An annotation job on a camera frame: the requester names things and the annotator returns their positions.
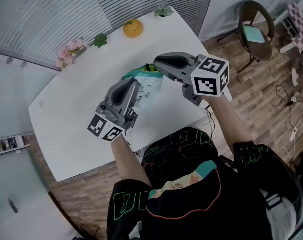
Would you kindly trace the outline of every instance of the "pink checkered fabric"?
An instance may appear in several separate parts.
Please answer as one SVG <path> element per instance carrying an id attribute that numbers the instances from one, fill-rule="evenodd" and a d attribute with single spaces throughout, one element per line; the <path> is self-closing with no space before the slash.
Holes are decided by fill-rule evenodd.
<path id="1" fill-rule="evenodd" d="M 295 2 L 291 2 L 288 5 L 288 12 L 299 32 L 299 37 L 293 38 L 292 41 L 298 48 L 299 52 L 303 53 L 303 11 L 300 10 Z"/>

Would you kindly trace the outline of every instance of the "chair cushion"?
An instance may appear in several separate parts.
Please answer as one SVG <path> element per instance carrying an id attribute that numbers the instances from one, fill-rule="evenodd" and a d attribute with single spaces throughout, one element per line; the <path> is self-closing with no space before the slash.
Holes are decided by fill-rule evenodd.
<path id="1" fill-rule="evenodd" d="M 241 31 L 239 31 L 239 40 L 242 46 L 249 52 L 252 56 L 256 59 L 261 61 L 267 61 L 271 58 L 273 54 L 271 43 L 269 42 L 268 38 L 262 32 L 263 38 L 265 39 L 264 43 L 258 42 L 244 42 L 243 37 L 241 35 Z"/>

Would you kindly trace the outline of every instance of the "green plant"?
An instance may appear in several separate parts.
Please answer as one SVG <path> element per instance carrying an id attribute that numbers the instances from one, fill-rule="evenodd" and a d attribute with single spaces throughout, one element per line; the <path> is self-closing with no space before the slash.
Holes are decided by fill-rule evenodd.
<path id="1" fill-rule="evenodd" d="M 98 48 L 107 45 L 107 35 L 105 34 L 99 34 L 95 37 L 95 41 L 93 42 L 94 46 L 97 46 Z"/>
<path id="2" fill-rule="evenodd" d="M 168 6 L 165 5 L 164 3 L 158 5 L 158 7 L 155 9 L 155 17 L 160 16 L 160 17 L 167 17 L 170 16 L 174 13 L 174 11 Z"/>

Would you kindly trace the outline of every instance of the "pink flowers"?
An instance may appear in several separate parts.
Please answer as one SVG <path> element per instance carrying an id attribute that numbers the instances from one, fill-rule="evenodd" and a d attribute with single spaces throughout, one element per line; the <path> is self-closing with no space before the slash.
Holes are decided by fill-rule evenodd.
<path id="1" fill-rule="evenodd" d="M 87 47 L 87 43 L 83 39 L 70 41 L 59 51 L 59 58 L 55 63 L 56 67 L 65 70 L 68 64 L 74 63 L 77 53 L 85 47 Z"/>

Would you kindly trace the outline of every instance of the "parquet floor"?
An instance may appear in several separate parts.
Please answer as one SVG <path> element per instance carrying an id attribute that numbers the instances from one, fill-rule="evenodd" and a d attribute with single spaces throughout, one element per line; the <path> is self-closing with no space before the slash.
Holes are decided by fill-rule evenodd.
<path id="1" fill-rule="evenodd" d="M 303 94 L 303 88 L 294 88 L 291 80 L 291 69 L 300 67 L 301 58 L 297 50 L 280 54 L 279 49 L 286 39 L 281 27 L 277 27 L 275 39 L 272 42 L 273 55 L 269 61 L 254 63 L 242 73 L 237 73 L 249 61 L 249 54 L 242 47 L 237 35 L 222 40 L 204 42 L 204 46 L 212 55 L 230 61 L 230 84 L 233 96 L 232 105 L 251 131 L 256 144 L 265 144 L 275 152 L 286 147 L 290 155 L 294 153 L 294 145 L 289 141 L 293 128 L 289 124 L 290 108 L 284 108 L 285 102 L 276 95 L 276 86 L 284 85 L 289 96 L 295 91 Z M 297 126 L 296 156 L 303 150 L 303 104 L 295 104 L 292 108 L 291 123 Z M 221 155 L 232 158 L 220 126 L 215 119 L 216 129 L 213 141 Z M 207 119 L 197 122 L 197 126 L 207 133 L 211 127 Z M 89 232 L 95 232 L 97 226 L 101 228 L 97 237 L 106 239 L 107 215 L 113 186 L 120 180 L 116 163 L 104 165 L 74 178 L 61 182 L 55 181 L 34 135 L 28 139 L 36 161 L 48 182 L 53 194 L 60 202 L 66 213 L 78 225 L 85 225 Z M 290 157 L 284 149 L 278 155 L 286 162 Z"/>

